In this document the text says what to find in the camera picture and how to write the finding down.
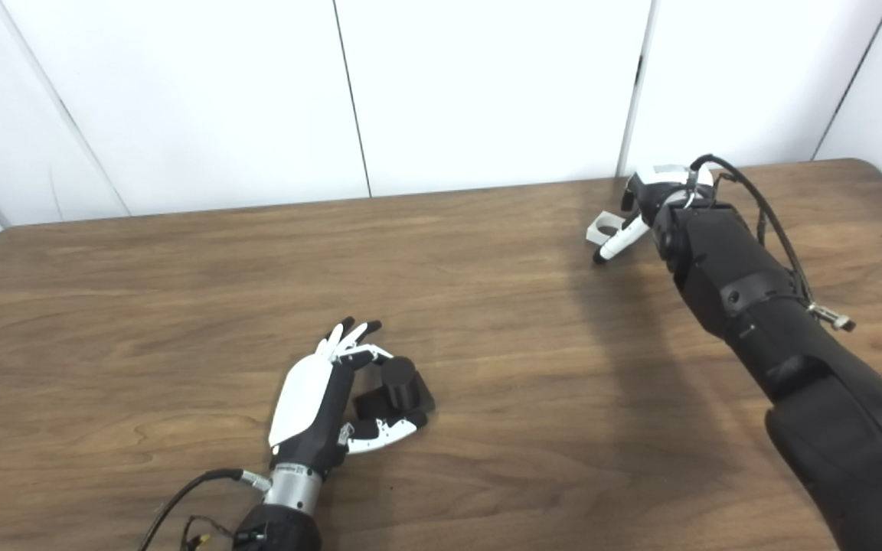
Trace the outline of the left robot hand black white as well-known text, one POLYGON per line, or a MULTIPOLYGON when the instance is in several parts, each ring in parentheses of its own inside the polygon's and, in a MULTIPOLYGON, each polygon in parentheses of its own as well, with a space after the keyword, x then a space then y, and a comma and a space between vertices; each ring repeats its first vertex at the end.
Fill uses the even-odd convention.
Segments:
POLYGON ((368 335, 380 321, 340 321, 286 374, 267 444, 272 468, 326 479, 349 455, 374 452, 426 426, 436 401, 414 362, 368 335))

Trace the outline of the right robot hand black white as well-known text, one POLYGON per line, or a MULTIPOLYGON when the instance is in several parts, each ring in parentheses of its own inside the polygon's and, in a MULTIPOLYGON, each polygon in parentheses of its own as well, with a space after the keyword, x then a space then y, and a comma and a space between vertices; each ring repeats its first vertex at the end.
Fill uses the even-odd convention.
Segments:
POLYGON ((593 262, 606 264, 647 234, 659 211, 669 203, 706 205, 717 195, 717 185, 707 168, 658 165, 636 170, 622 192, 622 215, 599 213, 586 229, 586 240, 597 246, 593 262))

